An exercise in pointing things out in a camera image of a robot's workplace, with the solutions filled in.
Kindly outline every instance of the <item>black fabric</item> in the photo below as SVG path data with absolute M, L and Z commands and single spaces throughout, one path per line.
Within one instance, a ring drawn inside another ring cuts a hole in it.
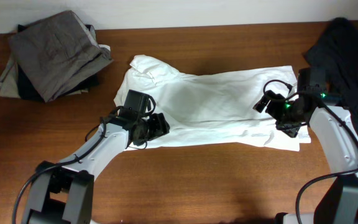
M 87 29 L 91 29 L 92 27 L 91 25 L 85 25 L 85 26 Z M 26 30 L 26 28 L 27 28 L 26 26 L 18 25 L 17 31 L 22 32 L 23 30 Z M 81 83 L 79 83 L 76 87 L 74 87 L 70 91 L 60 95 L 59 97 L 73 93 L 74 91 L 77 90 L 83 90 L 85 88 L 91 88 L 98 85 L 99 85 L 98 76 L 97 74 L 94 74 L 89 78 L 83 80 Z M 17 64 L 17 89 L 19 90 L 19 96 L 23 100 L 44 102 L 44 99 L 39 95 L 37 90 L 31 84 L 31 81 L 29 80 L 29 78 L 27 78 L 27 75 L 25 75 L 23 69 L 20 67 L 19 64 Z
M 347 19 L 333 20 L 305 59 L 312 67 L 325 69 L 349 107 L 358 135 L 358 30 Z

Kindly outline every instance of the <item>white background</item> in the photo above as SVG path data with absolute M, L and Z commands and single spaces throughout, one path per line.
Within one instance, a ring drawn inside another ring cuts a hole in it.
M 358 0 L 0 0 L 0 33 L 68 9 L 96 29 L 358 19 Z

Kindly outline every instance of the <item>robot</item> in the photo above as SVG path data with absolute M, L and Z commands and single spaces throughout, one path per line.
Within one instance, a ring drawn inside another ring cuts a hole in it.
M 317 135 L 331 169 L 331 174 L 309 181 L 296 198 L 296 214 L 279 213 L 276 224 L 351 224 L 358 223 L 358 136 L 351 114 L 341 95 L 325 83 L 325 74 L 313 69 L 300 70 L 297 92 L 284 97 L 266 91 L 254 106 L 276 119 L 276 128 L 295 138 L 301 126 L 308 125 Z M 107 118 L 101 118 L 97 132 L 77 151 L 59 163 L 42 162 L 35 174 L 21 189 L 14 205 L 12 224 L 24 190 L 30 192 L 22 224 L 86 224 L 91 220 L 93 183 L 109 162 L 131 143 L 147 145 L 147 141 L 169 133 L 170 127 L 162 113 L 155 114 L 154 99 L 130 90 L 124 106 L 119 106 Z M 302 193 L 311 184 L 336 177 L 314 213 L 300 213 Z M 50 198 L 50 193 L 68 192 L 67 202 Z

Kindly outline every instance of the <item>wooden surface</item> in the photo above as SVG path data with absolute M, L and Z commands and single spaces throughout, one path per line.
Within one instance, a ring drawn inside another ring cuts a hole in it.
M 114 108 L 112 99 L 133 56 L 153 56 L 197 75 L 281 65 L 297 72 L 308 66 L 301 54 L 325 25 L 97 31 L 98 42 L 112 47 L 115 62 L 100 72 L 101 84 L 89 94 L 47 104 L 0 98 L 0 223 L 10 222 L 17 193 L 36 165 L 57 162 L 79 148 L 99 116 Z M 7 37 L 0 35 L 0 74 L 9 56 Z M 329 172 L 316 136 L 311 137 L 312 144 L 302 144 L 300 152 L 236 143 L 124 152 L 95 183 L 93 218 L 102 223 L 259 223 L 278 212 L 293 213 L 300 187 Z M 331 182 L 308 189 L 301 210 L 312 212 Z

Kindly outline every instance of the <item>pile of clothes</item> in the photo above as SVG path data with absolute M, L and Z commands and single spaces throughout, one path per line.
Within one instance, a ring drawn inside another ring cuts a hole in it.
M 99 45 L 91 25 L 65 11 L 9 38 L 12 54 L 0 77 L 0 96 L 49 102 L 88 92 L 96 73 L 112 62 L 110 47 Z

